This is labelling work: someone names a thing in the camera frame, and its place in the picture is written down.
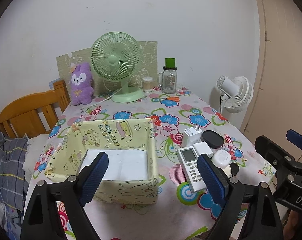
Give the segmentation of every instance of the fan base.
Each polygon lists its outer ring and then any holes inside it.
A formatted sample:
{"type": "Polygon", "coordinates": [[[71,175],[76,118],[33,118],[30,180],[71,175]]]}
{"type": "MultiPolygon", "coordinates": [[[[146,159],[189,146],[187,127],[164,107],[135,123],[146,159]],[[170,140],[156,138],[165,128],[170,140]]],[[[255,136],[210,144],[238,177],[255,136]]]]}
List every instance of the fan base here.
{"type": "Polygon", "coordinates": [[[144,93],[141,88],[137,87],[129,87],[128,93],[123,93],[122,90],[116,93],[114,96],[111,97],[113,102],[117,103],[128,103],[136,101],[144,96],[144,93]]]}

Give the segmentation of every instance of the beige door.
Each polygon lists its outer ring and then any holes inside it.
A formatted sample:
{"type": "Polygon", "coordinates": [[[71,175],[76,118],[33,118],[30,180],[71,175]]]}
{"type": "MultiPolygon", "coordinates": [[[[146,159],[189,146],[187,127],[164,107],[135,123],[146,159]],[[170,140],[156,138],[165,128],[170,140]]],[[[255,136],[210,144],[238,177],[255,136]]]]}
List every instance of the beige door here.
{"type": "Polygon", "coordinates": [[[286,140],[286,132],[294,129],[302,134],[302,13],[292,0],[262,2],[266,29],[264,69],[244,135],[253,143],[265,135],[297,161],[302,151],[286,140]]]}

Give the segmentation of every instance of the green fan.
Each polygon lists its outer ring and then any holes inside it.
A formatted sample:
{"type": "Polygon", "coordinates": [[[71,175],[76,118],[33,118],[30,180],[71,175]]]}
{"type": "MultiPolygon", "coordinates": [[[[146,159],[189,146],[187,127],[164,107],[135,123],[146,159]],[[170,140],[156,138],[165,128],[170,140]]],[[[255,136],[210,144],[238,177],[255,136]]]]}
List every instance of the green fan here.
{"type": "Polygon", "coordinates": [[[130,35],[110,32],[98,38],[92,46],[91,62],[97,74],[108,81],[121,82],[121,90],[112,101],[127,103],[143,97],[143,91],[128,86],[128,78],[140,62],[140,47],[130,35]]]}

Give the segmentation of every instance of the fan center cap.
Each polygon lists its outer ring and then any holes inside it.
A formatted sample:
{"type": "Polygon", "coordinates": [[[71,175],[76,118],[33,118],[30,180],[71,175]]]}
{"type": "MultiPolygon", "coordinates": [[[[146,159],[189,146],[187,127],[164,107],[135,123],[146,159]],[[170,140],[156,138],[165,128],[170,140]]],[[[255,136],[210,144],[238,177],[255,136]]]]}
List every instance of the fan center cap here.
{"type": "Polygon", "coordinates": [[[116,56],[115,55],[110,55],[109,58],[108,58],[108,62],[110,64],[116,63],[116,56]]]}

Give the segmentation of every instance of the fan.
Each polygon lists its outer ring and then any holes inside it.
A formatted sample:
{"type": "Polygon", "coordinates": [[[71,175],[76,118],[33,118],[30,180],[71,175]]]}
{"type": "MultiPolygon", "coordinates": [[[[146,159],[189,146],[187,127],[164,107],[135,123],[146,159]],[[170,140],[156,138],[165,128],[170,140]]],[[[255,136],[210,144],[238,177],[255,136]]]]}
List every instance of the fan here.
{"type": "Polygon", "coordinates": [[[130,35],[110,32],[98,38],[92,46],[92,67],[105,80],[121,82],[121,90],[112,101],[127,103],[143,97],[143,91],[128,86],[128,78],[140,62],[140,47],[130,35]]]}
{"type": "Polygon", "coordinates": [[[246,77],[240,76],[230,80],[226,76],[219,77],[217,87],[224,93],[221,99],[221,112],[223,107],[235,114],[248,107],[253,96],[252,84],[246,77]]]}

